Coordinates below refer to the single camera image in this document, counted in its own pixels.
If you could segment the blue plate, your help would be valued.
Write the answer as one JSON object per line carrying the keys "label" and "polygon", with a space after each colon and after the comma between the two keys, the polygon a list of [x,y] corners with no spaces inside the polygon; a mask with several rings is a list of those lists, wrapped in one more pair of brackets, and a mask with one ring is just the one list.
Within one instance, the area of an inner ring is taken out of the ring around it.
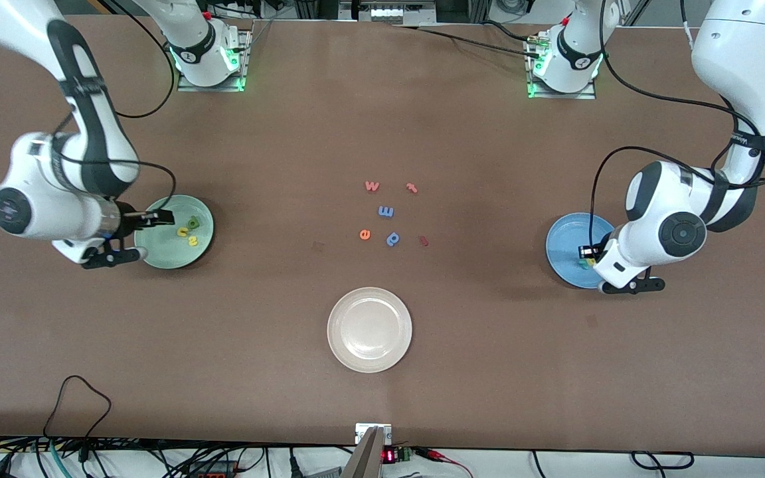
{"label": "blue plate", "polygon": [[556,275],[580,289],[596,289],[602,278],[591,269],[583,269],[578,248],[599,242],[614,230],[614,226],[598,215],[588,212],[566,214],[550,227],[545,242],[549,264]]}

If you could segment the grey connector block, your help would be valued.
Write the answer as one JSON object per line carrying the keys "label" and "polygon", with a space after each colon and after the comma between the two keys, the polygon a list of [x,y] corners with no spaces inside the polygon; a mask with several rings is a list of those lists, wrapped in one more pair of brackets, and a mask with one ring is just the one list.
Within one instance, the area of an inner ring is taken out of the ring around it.
{"label": "grey connector block", "polygon": [[338,0],[337,19],[421,25],[437,21],[435,0]]}

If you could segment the silver clamp plate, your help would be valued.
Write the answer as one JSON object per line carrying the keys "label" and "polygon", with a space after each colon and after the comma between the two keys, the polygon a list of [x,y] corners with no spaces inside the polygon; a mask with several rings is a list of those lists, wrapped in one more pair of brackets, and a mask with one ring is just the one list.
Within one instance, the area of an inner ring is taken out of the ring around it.
{"label": "silver clamp plate", "polygon": [[355,444],[364,438],[364,434],[372,428],[383,428],[384,432],[384,444],[392,445],[392,426],[391,424],[379,424],[379,423],[357,423],[355,424]]}

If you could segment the white plate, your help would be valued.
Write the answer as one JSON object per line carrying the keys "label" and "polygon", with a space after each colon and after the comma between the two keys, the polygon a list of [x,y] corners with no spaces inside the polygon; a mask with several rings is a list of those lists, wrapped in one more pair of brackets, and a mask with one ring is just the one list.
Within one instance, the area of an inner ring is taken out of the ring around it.
{"label": "white plate", "polygon": [[361,287],[338,299],[327,320],[327,341],[348,369],[379,373],[396,366],[412,344],[412,315],[396,294]]}

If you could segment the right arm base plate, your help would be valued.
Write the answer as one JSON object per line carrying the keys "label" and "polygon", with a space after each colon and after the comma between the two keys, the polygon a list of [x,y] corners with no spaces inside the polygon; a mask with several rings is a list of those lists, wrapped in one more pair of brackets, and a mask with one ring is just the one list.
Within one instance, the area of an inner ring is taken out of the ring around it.
{"label": "right arm base plate", "polygon": [[225,25],[215,45],[198,64],[185,64],[174,58],[179,70],[180,92],[242,92],[245,90],[251,58],[251,31]]}

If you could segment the grey metal bar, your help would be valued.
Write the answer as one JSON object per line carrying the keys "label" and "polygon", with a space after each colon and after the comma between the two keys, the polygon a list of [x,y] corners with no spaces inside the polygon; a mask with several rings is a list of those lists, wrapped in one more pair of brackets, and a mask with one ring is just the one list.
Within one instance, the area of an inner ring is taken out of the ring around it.
{"label": "grey metal bar", "polygon": [[381,478],[381,453],[384,444],[383,428],[372,428],[353,449],[339,478]]}

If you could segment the red clip leads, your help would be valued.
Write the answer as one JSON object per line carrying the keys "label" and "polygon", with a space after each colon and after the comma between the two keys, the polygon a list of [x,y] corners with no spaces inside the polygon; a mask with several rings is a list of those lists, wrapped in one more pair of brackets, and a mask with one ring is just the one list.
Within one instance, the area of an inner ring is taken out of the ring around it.
{"label": "red clip leads", "polygon": [[468,478],[475,478],[473,473],[471,472],[470,469],[468,469],[467,466],[462,465],[461,463],[453,459],[449,459],[449,457],[447,457],[443,453],[440,453],[439,451],[436,451],[428,447],[412,447],[412,451],[413,453],[422,457],[423,459],[427,459],[435,463],[443,463],[444,465],[454,465],[458,467],[459,469],[462,469],[467,474]]}

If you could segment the green plate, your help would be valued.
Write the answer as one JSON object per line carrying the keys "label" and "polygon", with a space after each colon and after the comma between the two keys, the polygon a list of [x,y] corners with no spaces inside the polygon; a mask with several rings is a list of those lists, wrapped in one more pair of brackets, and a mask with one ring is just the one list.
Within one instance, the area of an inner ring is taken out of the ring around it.
{"label": "green plate", "polygon": [[[145,262],[158,269],[173,270],[190,266],[200,260],[212,245],[215,234],[214,218],[206,203],[189,195],[174,195],[149,206],[149,210],[166,209],[173,212],[173,226],[154,226],[134,232],[136,247],[145,248]],[[197,216],[201,226],[189,230],[189,236],[197,236],[199,245],[189,247],[187,238],[177,236],[180,227],[187,228],[191,216]]]}

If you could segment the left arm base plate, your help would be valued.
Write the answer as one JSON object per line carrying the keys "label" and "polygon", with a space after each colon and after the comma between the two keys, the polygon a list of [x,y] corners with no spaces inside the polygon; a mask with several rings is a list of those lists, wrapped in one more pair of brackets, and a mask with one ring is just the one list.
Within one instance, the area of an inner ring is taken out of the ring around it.
{"label": "left arm base plate", "polygon": [[541,31],[539,37],[530,36],[523,46],[525,52],[535,54],[526,58],[525,72],[527,93],[531,99],[574,99],[594,100],[597,97],[594,85],[598,75],[601,58],[590,63],[583,70],[571,70],[570,76],[564,75],[561,64],[552,64],[556,58],[565,61],[561,55],[553,54],[547,32]]}

